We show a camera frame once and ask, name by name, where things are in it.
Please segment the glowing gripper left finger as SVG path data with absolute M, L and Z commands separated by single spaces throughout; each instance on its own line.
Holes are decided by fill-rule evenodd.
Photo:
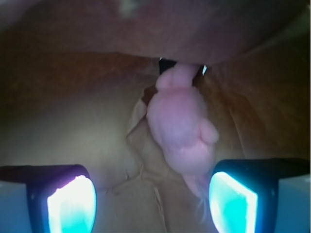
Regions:
M 82 165 L 2 166 L 2 233 L 90 233 L 97 195 Z

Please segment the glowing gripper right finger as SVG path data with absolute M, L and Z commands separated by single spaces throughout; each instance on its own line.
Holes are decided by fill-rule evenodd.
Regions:
M 308 233 L 311 165 L 301 158 L 222 160 L 209 184 L 220 233 Z

